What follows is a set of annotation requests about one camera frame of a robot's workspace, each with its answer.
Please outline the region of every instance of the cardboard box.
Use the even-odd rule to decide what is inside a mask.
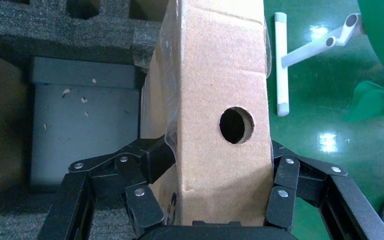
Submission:
[[[273,184],[265,34],[261,0],[169,1],[141,110],[141,137],[165,133],[176,154],[151,186],[168,224],[263,224]]]
[[[27,93],[22,71],[0,58],[0,192],[25,180]]]

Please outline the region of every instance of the green floor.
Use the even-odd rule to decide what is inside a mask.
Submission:
[[[274,13],[287,14],[288,51],[344,24],[359,13],[357,0],[265,0],[264,14],[275,62]],[[352,38],[289,67],[290,113],[276,115],[276,65],[267,79],[271,138],[299,155],[344,166],[379,212],[384,203],[384,117],[345,122],[355,86],[370,80],[384,87],[384,68],[367,36]],[[295,207],[292,234],[329,239],[317,209]]]

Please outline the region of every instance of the hole in cardboard box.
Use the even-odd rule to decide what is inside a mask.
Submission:
[[[101,0],[68,0],[67,12],[74,19],[90,19],[99,14]]]
[[[224,111],[219,126],[221,135],[232,144],[245,143],[250,139],[254,130],[251,115],[245,109],[237,106]]]

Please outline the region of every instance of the metal rivet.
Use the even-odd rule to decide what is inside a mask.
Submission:
[[[138,188],[134,191],[134,194],[138,197],[143,196],[145,194],[145,190],[143,188]]]
[[[78,163],[74,164],[74,168],[75,169],[81,169],[81,168],[83,168],[84,165],[85,164],[83,162],[78,162]]]
[[[277,193],[282,197],[282,198],[287,198],[289,195],[285,190],[279,190]]]
[[[337,173],[340,173],[340,172],[341,172],[341,169],[340,169],[339,167],[336,167],[336,166],[331,167],[331,169],[332,169],[334,172],[337,172]]]

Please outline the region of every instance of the white pipe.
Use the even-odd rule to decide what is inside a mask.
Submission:
[[[286,14],[274,14],[274,31],[276,43],[276,88],[277,115],[283,117],[289,114],[288,67],[282,66],[282,59],[288,54]]]
[[[284,56],[281,60],[282,66],[284,68],[287,68],[291,65],[294,65],[303,60],[311,58],[312,56],[323,53],[324,51],[335,46],[336,41],[337,41],[336,37],[330,36],[328,38],[320,38],[310,43],[307,43],[304,46]]]
[[[350,14],[346,18],[343,26],[329,32],[324,37],[315,39],[314,41],[286,54],[281,60],[282,67],[287,68],[317,54],[323,53],[334,46],[344,46],[351,37],[361,34],[365,34],[363,31],[361,15],[357,13]]]

